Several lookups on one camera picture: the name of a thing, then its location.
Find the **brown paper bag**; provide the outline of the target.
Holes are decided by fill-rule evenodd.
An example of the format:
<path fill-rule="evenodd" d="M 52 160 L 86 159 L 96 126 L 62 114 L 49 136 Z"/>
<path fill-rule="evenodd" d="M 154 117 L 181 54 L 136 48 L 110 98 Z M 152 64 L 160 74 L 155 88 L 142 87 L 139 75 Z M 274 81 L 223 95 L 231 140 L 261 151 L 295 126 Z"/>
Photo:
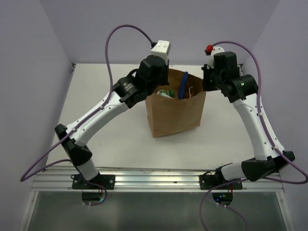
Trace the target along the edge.
<path fill-rule="evenodd" d="M 184 72 L 169 69 L 168 86 L 158 86 L 145 100 L 147 119 L 155 138 L 188 131 L 200 126 L 206 92 L 203 80 L 189 74 L 184 99 L 178 99 L 178 90 Z M 174 98 L 157 95 L 158 90 L 174 91 Z"/>

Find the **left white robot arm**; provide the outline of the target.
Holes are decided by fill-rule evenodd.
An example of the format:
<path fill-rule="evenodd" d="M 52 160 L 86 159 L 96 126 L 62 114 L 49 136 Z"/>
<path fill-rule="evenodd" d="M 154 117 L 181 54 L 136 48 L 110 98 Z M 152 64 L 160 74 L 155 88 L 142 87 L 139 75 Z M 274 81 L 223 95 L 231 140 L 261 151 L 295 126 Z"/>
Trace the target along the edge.
<path fill-rule="evenodd" d="M 99 186 L 99 172 L 88 141 L 116 116 L 144 101 L 158 86 L 168 85 L 169 61 L 156 55 L 143 59 L 139 68 L 120 78 L 102 101 L 75 122 L 59 124 L 55 133 L 89 189 Z"/>

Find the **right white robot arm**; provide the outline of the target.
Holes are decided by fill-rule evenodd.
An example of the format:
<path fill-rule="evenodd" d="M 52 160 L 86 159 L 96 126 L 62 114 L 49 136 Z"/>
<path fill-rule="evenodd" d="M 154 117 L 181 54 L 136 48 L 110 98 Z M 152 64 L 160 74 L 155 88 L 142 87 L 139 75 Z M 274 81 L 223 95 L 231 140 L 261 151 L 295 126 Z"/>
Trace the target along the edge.
<path fill-rule="evenodd" d="M 214 47 L 207 51 L 209 62 L 202 67 L 204 72 L 203 88 L 205 91 L 220 90 L 229 99 L 239 113 L 253 146 L 254 157 L 242 162 L 231 163 L 216 169 L 214 183 L 220 189 L 227 188 L 232 180 L 246 178 L 257 181 L 284 168 L 289 161 L 295 160 L 292 151 L 286 151 L 276 141 L 271 144 L 261 120 L 264 120 L 269 134 L 275 133 L 264 112 L 258 112 L 255 78 L 240 75 L 236 54 Z"/>

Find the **dark blue snack bag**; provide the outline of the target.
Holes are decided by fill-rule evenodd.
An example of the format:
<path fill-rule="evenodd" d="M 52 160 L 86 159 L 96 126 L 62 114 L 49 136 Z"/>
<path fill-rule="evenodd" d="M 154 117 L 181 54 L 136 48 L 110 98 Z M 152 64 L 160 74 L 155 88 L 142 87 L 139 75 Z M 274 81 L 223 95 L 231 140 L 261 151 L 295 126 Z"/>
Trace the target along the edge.
<path fill-rule="evenodd" d="M 188 72 L 184 72 L 184 74 L 182 76 L 182 79 L 181 79 L 181 82 L 180 82 L 180 87 L 179 87 L 179 90 L 178 90 L 178 99 L 180 99 L 180 100 L 184 99 L 188 76 L 189 76 Z"/>

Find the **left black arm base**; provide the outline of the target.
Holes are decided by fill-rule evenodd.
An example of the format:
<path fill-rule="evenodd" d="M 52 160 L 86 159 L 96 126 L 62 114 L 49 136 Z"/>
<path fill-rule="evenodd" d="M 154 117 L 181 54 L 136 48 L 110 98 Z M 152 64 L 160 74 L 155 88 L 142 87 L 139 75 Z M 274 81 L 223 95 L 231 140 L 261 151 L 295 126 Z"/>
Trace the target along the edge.
<path fill-rule="evenodd" d="M 102 203 L 107 195 L 107 190 L 113 190 L 116 177 L 112 174 L 99 174 L 93 180 L 86 181 L 79 174 L 71 175 L 72 189 L 82 190 L 81 198 L 83 203 L 95 205 Z"/>

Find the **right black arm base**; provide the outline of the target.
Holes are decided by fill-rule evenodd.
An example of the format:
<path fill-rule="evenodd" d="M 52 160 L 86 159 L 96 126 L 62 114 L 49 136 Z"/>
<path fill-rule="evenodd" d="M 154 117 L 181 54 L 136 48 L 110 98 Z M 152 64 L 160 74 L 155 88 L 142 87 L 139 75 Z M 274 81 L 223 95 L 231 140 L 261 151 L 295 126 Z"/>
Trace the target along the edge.
<path fill-rule="evenodd" d="M 242 190 L 242 183 L 230 183 L 224 180 L 217 173 L 210 171 L 199 175 L 199 185 L 201 190 L 223 190 L 223 192 L 212 193 L 212 198 L 216 203 L 229 205 L 233 201 L 233 191 Z"/>

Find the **green snack bag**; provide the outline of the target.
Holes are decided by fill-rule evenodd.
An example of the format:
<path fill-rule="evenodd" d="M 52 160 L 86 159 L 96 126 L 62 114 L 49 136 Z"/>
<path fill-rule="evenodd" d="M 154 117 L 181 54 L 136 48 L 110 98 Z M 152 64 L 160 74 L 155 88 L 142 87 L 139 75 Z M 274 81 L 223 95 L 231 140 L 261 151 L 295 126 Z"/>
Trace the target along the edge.
<path fill-rule="evenodd" d="M 158 90 L 156 94 L 166 98 L 174 98 L 174 91 L 172 90 Z"/>

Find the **aluminium front rail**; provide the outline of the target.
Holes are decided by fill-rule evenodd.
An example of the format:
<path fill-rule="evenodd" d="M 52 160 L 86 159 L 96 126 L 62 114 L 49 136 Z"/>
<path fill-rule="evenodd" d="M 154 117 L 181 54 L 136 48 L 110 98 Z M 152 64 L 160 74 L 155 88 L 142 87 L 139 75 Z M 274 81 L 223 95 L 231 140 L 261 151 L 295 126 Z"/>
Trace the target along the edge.
<path fill-rule="evenodd" d="M 150 169 L 150 168 L 99 168 L 102 175 L 111 175 L 112 192 L 156 192 L 156 193 L 198 193 L 206 192 L 202 175 L 205 170 L 188 169 Z M 31 186 L 38 192 L 70 192 L 73 189 L 72 176 L 77 171 L 71 166 L 54 166 L 38 173 Z M 283 192 L 279 182 L 260 179 L 245 181 L 234 186 L 219 188 L 221 192 Z"/>

